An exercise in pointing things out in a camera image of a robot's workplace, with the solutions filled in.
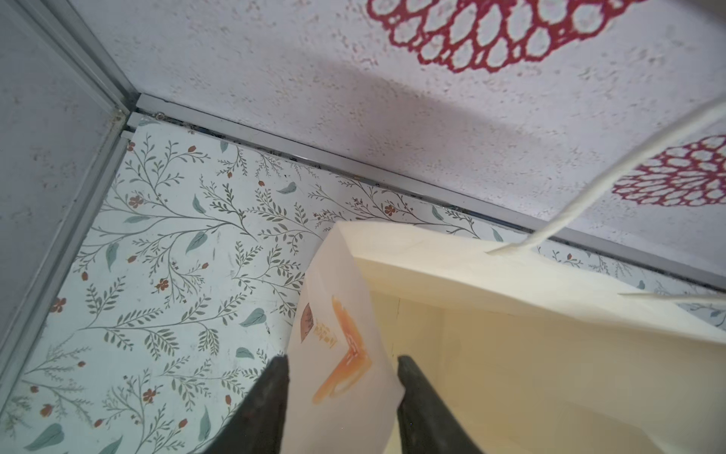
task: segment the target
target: paper bag handle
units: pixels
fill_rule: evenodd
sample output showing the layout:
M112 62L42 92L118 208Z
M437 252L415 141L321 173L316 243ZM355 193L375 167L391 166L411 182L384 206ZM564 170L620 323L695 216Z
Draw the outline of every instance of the paper bag handle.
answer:
M687 136L700 131L725 116L726 95L700 106L680 120L650 136L645 142L638 145L620 161L600 174L542 229L532 233L521 243L508 244L490 251L489 254L514 254L539 246L546 239L565 228L567 224L588 209L601 195L610 190L621 177L643 161L652 158L664 148L680 142Z

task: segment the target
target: metal frame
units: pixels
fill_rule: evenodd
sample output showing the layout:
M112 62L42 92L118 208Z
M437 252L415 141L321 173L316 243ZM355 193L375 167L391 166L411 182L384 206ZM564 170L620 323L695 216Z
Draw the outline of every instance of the metal frame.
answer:
M126 153L129 140L121 137L126 119L117 111L101 150L86 171L73 205L9 324L0 345L0 413Z
M395 174L391 171L345 158L329 151L295 142L294 140L285 139L284 137L276 136L268 132L250 128L249 126L200 112L199 110L174 104L173 102L168 102L148 94L143 94L139 98L136 106L140 111L151 116L159 114L158 118L175 120L177 123L182 123L192 128L201 126L201 132L227 139L230 142L238 142L256 147L295 161L305 161L314 166L329 169L337 173L360 177L374 185L388 187L392 190L429 200L433 203L459 209L463 208L464 211L473 216L501 224L504 227L509 227L514 230L532 232L538 230L546 223L541 219L527 216L517 211L494 205L493 203L487 203L469 197L468 195L459 194L458 192ZM129 119L129 126L137 126L141 118L141 114L132 113ZM715 290L726 289L725 276L719 276L712 272L664 259L655 254L623 246L576 230L563 229L556 237L550 239Z
M95 39L68 0L0 0L6 14L106 112L129 114L136 89Z
M129 139L121 132L138 93L68 0L0 0L0 14L7 15L45 49L113 119L8 331L0 339L1 413L123 158Z

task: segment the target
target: white paper bag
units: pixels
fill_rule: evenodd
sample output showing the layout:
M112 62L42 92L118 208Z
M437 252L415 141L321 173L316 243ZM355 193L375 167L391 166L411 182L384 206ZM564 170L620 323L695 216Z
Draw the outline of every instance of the white paper bag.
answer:
M336 224L293 324L283 452L400 451L400 354L488 454L726 452L724 331L609 276L487 254L501 246Z

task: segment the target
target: leaf pattern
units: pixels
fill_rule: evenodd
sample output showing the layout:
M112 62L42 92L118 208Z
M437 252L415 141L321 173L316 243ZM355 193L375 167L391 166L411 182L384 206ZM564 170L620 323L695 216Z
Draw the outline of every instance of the leaf pattern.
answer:
M114 442L111 442L107 447L103 448L98 454L116 454L116 451L118 451L118 446L121 444L121 440L123 440L123 437L117 439Z
M205 210L204 208L202 208L202 206L200 205L199 199L197 198L197 195L196 194L194 194L194 200L192 200L192 207L194 208L194 210L196 212L198 212L200 214L204 214L204 213L207 212L207 210Z
M265 323L265 320L267 320L267 316L265 315L265 311L260 309L259 307L250 313L244 322L240 323L241 326L244 326L245 328L248 328L252 325L258 325L259 323Z
M44 431L41 432L38 437L33 440L25 449L28 451L37 451L43 447L54 446L61 443L65 438L63 434L63 428L60 424L55 423L48 426Z
M337 221L523 237L355 178L142 123L0 414L3 452L53 454L41 445L62 441L59 453L203 453L285 351L305 270ZM559 243L539 253L634 288L709 292ZM722 308L681 307L726 324ZM314 332L312 313L301 339L307 327Z
M291 182L289 185L283 187L281 190L278 190L280 194L291 194L292 192L295 192L295 190L298 189L298 185L295 184L295 182Z
M197 232L196 235L194 235L194 238L189 242L189 245L187 246L187 252L198 248L204 242L207 241L207 234L204 232Z
M106 263L108 264L108 270L111 270L111 265L116 260L116 251L118 251L118 243L111 243L106 248Z
M248 349L241 346L237 349L237 353L234 354L238 358L250 358L251 360L255 359L255 355L252 354Z
M209 422L209 412L207 411L207 408L204 408L204 416L202 416L201 421L199 421L199 441L203 442L207 438L209 438L209 432L212 429L212 425Z
M147 219L151 219L148 216L130 216L126 218L126 221L124 221L127 224L136 224L137 222L146 221Z

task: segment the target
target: orange logo print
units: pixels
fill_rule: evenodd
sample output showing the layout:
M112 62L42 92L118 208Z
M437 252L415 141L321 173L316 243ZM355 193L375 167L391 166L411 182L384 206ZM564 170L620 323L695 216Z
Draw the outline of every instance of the orange logo print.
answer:
M355 321L335 297L333 297L333 310L340 327L343 329L343 334L346 336L348 352L335 366L327 380L318 388L313 396L314 404L321 403L328 396L335 397L348 391L365 375L373 364L368 352L366 352L363 338L358 332Z

